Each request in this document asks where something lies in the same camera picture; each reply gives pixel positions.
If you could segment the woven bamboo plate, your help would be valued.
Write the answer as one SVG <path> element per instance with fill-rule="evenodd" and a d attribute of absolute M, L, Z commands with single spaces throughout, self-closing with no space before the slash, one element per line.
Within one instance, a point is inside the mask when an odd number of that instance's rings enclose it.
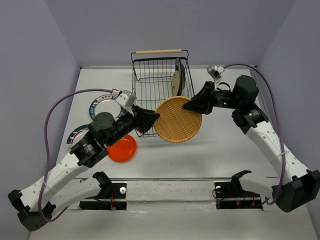
<path fill-rule="evenodd" d="M 170 143 L 182 143 L 198 133 L 202 114 L 183 109 L 183 105 L 190 100 L 185 96 L 173 96 L 156 108 L 159 118 L 154 123 L 154 129 L 160 138 Z"/>

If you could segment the small cream floral plate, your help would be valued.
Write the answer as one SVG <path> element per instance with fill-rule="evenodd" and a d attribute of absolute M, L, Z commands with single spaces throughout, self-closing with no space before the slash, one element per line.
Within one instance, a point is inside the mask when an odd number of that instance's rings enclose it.
<path fill-rule="evenodd" d="M 172 95 L 173 96 L 179 96 L 181 94 L 181 76 L 178 70 L 176 70 L 173 73 L 172 79 L 171 79 L 171 86 L 172 86 Z"/>

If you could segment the orange translucent plate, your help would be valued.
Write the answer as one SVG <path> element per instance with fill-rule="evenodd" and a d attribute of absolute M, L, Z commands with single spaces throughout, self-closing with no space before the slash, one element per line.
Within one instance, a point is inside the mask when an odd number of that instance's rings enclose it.
<path fill-rule="evenodd" d="M 106 147 L 108 157 L 116 163 L 125 163 L 130 161 L 136 154 L 136 140 L 129 134 L 122 137 L 112 146 Z"/>

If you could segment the black rimmed cream plate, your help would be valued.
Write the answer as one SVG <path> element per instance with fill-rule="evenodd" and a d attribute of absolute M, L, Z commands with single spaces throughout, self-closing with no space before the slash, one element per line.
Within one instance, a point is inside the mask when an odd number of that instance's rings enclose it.
<path fill-rule="evenodd" d="M 175 60 L 175 71 L 178 70 L 179 74 L 180 74 L 180 79 L 181 79 L 181 94 L 183 90 L 185 89 L 185 85 L 186 85 L 186 77 L 185 77 L 185 68 L 182 64 L 182 61 L 179 57 L 176 58 Z"/>

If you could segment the white plate green lettered rim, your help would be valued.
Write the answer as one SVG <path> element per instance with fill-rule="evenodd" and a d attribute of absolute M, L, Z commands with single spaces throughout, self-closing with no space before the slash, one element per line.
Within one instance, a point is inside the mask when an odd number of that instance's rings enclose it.
<path fill-rule="evenodd" d="M 94 120 L 99 113 L 111 113 L 116 120 L 125 114 L 124 110 L 116 102 L 116 98 L 111 93 L 107 93 L 96 98 L 89 107 L 89 117 Z"/>

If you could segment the white plate red green rim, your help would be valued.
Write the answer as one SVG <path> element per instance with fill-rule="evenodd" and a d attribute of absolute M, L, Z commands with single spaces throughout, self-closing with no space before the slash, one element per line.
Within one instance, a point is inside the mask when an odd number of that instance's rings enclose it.
<path fill-rule="evenodd" d="M 81 138 L 83 138 L 88 131 L 89 128 L 87 124 L 81 125 L 74 129 L 67 137 L 66 149 L 70 151 L 72 146 L 76 144 Z"/>

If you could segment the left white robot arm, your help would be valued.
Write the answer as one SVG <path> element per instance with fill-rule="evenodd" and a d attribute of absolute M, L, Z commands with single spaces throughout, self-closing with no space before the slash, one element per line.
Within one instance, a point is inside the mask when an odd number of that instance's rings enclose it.
<path fill-rule="evenodd" d="M 153 110 L 133 107 L 114 119 L 109 112 L 99 113 L 89 124 L 88 132 L 65 157 L 37 182 L 23 190 L 12 190 L 8 199 L 17 210 L 21 224 L 30 232 L 42 228 L 60 216 L 62 211 L 86 198 L 104 198 L 112 192 L 112 182 L 103 172 L 66 187 L 78 175 L 95 166 L 109 152 L 111 147 L 133 130 L 144 134 L 160 117 Z"/>

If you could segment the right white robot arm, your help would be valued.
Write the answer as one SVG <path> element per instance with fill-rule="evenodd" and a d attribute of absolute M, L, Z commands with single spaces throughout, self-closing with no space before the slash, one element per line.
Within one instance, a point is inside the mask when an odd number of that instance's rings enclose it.
<path fill-rule="evenodd" d="M 256 81 L 247 75 L 239 76 L 232 90 L 222 90 L 207 81 L 183 109 L 204 115 L 210 114 L 214 107 L 232 109 L 236 126 L 256 144 L 279 177 L 260 177 L 243 170 L 234 174 L 221 192 L 235 196 L 252 192 L 289 213 L 316 198 L 320 172 L 311 171 L 284 145 L 267 115 L 256 105 L 258 93 Z"/>

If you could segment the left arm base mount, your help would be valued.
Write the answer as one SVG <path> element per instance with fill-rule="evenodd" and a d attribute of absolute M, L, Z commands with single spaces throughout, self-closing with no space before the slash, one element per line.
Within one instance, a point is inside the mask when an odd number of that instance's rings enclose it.
<path fill-rule="evenodd" d="M 81 210 L 93 211 L 125 211 L 127 209 L 127 182 L 112 183 L 112 190 L 89 197 L 79 202 Z"/>

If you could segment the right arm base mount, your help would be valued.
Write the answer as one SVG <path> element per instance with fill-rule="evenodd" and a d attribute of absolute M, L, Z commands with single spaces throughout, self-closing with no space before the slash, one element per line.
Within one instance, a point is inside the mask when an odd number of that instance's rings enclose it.
<path fill-rule="evenodd" d="M 230 182 L 214 183 L 212 197 L 217 210 L 263 209 L 261 196 L 253 192 L 235 192 L 229 187 Z"/>

